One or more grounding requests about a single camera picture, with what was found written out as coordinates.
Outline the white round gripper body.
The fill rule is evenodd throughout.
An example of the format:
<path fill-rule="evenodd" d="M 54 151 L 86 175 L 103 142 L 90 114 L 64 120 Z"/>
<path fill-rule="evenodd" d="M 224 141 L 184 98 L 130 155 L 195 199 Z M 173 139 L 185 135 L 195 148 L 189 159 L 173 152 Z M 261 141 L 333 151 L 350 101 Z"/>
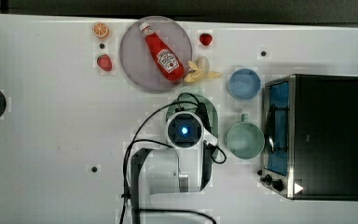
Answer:
<path fill-rule="evenodd" d="M 178 112 L 167 120 L 167 142 L 176 149 L 201 149 L 203 134 L 203 124 L 194 113 Z"/>

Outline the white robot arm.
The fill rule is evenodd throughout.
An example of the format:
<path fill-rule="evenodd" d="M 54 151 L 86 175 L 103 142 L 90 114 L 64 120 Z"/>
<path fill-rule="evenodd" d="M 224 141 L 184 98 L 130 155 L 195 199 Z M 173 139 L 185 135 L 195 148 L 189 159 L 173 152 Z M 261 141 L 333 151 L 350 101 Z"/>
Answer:
<path fill-rule="evenodd" d="M 206 112 L 176 112 L 163 133 L 166 148 L 142 148 L 131 157 L 132 224 L 144 224 L 141 214 L 151 208 L 151 195 L 200 192 L 211 179 L 218 139 Z"/>

